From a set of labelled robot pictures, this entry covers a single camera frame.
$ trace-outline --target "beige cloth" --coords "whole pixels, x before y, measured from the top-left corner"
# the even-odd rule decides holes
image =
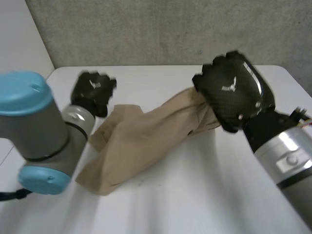
[[[107,195],[188,136],[219,125],[212,108],[194,88],[145,114],[136,105],[116,105],[90,137],[99,155],[83,168],[76,182],[95,194]]]

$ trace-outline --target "blue joint cap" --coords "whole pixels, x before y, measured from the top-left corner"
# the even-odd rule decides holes
[[[70,176],[55,169],[24,166],[18,176],[20,184],[37,194],[61,194],[70,182]]]
[[[52,101],[51,89],[40,74],[30,71],[0,74],[0,116],[30,115]]]

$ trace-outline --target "concrete wall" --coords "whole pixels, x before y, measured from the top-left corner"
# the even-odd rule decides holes
[[[26,0],[56,67],[202,64],[239,49],[312,95],[312,0]]]

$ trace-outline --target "wire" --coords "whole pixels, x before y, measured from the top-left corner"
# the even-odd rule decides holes
[[[29,191],[27,189],[19,189],[16,192],[11,192],[11,193],[0,193],[0,201],[9,201],[13,199],[23,199],[27,197],[27,195],[31,194],[32,191]]]

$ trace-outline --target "table surface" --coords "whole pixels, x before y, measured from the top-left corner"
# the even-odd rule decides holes
[[[284,68],[257,68],[274,90],[278,110],[290,113],[298,105],[312,110],[311,97]],[[137,104],[147,112],[192,86],[201,66],[59,68],[48,78],[59,108],[69,103],[82,70],[117,78],[109,111],[115,104]],[[95,156],[87,145],[74,177]],[[22,165],[14,148],[0,166],[1,191],[19,187]],[[2,234],[310,233],[256,161],[244,135],[221,128],[181,143],[108,196],[93,195],[72,181],[60,195],[31,194],[0,203],[0,228]]]

